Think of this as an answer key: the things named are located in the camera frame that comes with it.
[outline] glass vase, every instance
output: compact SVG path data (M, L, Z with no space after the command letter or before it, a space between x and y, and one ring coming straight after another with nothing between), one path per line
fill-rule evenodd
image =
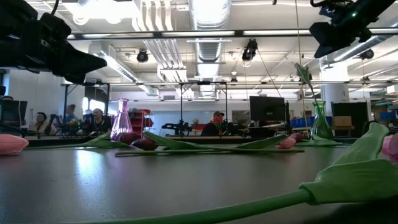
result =
M318 106L315 102L312 104L315 108L315 119L311 128L311 139L316 135L324 139L332 140L333 133L325 116L325 102L318 101Z
M111 140L118 141L124 133L132 133L129 112L127 110L128 99L119 99L119 112L116 115L111 132Z

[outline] green glass vase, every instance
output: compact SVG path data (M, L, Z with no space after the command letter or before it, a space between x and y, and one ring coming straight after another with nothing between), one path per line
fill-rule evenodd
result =
M312 104L315 108L315 119L311 128L311 139L316 135L324 139L332 140L333 133L325 116L325 102L318 101L318 106L316 102Z

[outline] computer monitor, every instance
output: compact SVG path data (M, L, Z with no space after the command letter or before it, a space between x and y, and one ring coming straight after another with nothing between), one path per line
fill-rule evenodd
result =
M25 120L26 107L27 101L4 100L0 102L0 123L20 126L20 121Z
M285 121L285 98L250 96L252 121Z

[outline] cardboard box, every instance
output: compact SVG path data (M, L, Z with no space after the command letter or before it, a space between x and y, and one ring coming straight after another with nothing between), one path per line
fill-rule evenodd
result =
M335 117L333 117L332 126L334 126L334 127L352 126L351 116L335 116Z

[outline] column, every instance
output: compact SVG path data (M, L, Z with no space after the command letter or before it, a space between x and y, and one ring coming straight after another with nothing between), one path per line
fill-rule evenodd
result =
M348 70L345 62L326 65L321 68L321 81L348 81ZM325 113L332 116L331 102L348 103L348 84L327 84L321 87L322 100L326 102Z

